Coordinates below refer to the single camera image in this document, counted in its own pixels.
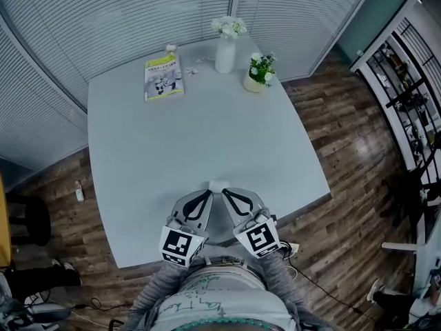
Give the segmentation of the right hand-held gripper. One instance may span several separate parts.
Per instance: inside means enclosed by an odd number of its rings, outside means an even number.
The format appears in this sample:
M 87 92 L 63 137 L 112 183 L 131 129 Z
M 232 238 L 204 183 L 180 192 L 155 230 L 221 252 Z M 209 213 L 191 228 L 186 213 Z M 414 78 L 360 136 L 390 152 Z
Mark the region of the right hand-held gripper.
M 255 258 L 263 258 L 279 249 L 276 221 L 268 209 L 262 209 L 265 204 L 255 192 L 224 188 L 222 201 L 235 227 L 233 234 L 248 253 Z

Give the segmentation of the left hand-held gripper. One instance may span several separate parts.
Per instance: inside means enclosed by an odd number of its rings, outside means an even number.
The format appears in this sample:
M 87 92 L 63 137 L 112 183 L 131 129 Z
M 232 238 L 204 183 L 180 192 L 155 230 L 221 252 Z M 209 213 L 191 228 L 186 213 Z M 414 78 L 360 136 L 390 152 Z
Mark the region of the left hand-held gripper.
M 213 200 L 211 190 L 199 190 L 176 202 L 172 210 L 176 219 L 167 220 L 158 246 L 164 261 L 190 267 L 208 240 L 206 229 Z

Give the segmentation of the person's right forearm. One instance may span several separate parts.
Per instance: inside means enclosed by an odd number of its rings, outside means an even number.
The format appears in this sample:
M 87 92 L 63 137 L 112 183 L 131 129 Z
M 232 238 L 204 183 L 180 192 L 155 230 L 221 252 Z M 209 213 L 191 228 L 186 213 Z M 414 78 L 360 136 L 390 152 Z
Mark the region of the person's right forearm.
M 275 294 L 285 305 L 288 313 L 300 328 L 297 302 L 299 301 L 294 282 L 285 267 L 279 252 L 272 252 L 258 260 L 268 290 Z

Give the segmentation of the person's left forearm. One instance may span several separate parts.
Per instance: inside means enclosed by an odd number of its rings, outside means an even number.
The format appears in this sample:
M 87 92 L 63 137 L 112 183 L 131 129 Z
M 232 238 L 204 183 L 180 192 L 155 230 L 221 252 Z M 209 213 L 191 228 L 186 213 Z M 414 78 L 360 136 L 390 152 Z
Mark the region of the person's left forearm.
M 128 311 L 123 331 L 149 331 L 153 326 L 162 302 L 178 290 L 188 269 L 172 263 L 163 267 L 150 279 L 135 298 Z

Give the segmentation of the person's belt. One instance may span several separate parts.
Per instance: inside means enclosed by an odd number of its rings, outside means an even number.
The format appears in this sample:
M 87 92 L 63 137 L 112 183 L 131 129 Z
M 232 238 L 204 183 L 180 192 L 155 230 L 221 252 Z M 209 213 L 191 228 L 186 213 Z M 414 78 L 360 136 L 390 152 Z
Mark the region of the person's belt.
M 236 266 L 253 272 L 254 274 L 263 275 L 263 269 L 255 259 L 238 258 L 231 256 L 204 257 L 206 265 L 212 266 Z

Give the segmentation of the person's white printed shirt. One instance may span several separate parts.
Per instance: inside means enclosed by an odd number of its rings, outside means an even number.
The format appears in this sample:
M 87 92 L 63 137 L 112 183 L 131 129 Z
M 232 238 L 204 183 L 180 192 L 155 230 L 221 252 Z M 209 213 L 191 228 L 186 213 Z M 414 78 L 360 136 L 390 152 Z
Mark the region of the person's white printed shirt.
M 150 331 L 190 331 L 205 325 L 296 331 L 283 302 L 248 271 L 208 268 L 186 278 L 162 302 Z

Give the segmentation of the cream plant pot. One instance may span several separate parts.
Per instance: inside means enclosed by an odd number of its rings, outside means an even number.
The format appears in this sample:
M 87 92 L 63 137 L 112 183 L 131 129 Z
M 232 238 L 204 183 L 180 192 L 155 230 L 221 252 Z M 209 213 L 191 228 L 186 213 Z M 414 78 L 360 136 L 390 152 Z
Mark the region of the cream plant pot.
M 262 92 L 267 86 L 265 83 L 259 83 L 252 79 L 248 72 L 245 73 L 245 76 L 243 78 L 243 87 L 244 89 L 254 92 L 254 93 L 260 93 Z

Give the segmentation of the green-edged magazine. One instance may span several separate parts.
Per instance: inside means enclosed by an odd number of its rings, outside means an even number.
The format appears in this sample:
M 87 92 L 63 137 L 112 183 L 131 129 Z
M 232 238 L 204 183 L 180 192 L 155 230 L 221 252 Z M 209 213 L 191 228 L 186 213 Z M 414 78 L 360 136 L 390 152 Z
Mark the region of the green-edged magazine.
M 175 54 L 167 54 L 159 59 L 145 62 L 145 101 L 183 93 L 184 85 L 181 67 L 179 58 Z

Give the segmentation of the green plant with white flowers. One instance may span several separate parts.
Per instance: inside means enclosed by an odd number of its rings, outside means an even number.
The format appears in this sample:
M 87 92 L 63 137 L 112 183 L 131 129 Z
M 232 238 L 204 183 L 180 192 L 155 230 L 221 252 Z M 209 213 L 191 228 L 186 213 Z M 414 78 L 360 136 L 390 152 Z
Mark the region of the green plant with white flowers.
M 275 70 L 273 63 L 277 58 L 273 54 L 253 53 L 250 60 L 248 75 L 256 83 L 269 86 Z

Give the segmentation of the white ribbed vase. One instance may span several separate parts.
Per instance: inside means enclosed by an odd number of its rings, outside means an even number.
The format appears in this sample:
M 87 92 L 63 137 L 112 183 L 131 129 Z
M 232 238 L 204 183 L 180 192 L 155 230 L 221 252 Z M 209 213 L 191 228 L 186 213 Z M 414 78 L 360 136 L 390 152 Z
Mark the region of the white ribbed vase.
M 233 70 L 236 56 L 236 43 L 233 39 L 221 37 L 216 49 L 215 69 L 221 74 L 228 74 Z

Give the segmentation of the grey office chair base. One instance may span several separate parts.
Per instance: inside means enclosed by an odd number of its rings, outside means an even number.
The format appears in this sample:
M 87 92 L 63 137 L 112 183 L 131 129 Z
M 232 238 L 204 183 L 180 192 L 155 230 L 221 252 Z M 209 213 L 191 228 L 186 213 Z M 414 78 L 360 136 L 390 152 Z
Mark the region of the grey office chair base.
M 70 309 L 56 303 L 24 306 L 9 300 L 0 307 L 0 331 L 56 331 L 70 315 Z

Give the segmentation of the white flower bouquet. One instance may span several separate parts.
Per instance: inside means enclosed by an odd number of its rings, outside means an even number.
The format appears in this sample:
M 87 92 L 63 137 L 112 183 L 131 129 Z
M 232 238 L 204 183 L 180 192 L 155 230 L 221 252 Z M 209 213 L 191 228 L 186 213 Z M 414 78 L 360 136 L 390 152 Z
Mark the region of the white flower bouquet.
M 237 39 L 247 34 L 245 22 L 240 17 L 224 16 L 212 20 L 211 28 L 225 39 Z

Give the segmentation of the round yellow wooden table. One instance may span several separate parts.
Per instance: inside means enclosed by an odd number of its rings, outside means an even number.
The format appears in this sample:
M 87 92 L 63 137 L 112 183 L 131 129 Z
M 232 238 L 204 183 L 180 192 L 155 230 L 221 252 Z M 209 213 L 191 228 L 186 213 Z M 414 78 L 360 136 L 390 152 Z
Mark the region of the round yellow wooden table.
M 0 175 L 0 268 L 10 265 L 11 256 L 12 244 L 8 221 L 8 206 L 3 181 Z

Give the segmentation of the white shelf with black rack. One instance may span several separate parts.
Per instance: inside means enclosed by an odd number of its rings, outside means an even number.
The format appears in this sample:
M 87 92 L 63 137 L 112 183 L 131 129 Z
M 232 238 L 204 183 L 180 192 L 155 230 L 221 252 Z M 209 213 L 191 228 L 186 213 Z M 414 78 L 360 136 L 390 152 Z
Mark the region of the white shelf with black rack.
M 422 180 L 441 179 L 441 54 L 408 18 L 357 69 L 374 93 L 404 162 L 423 167 Z

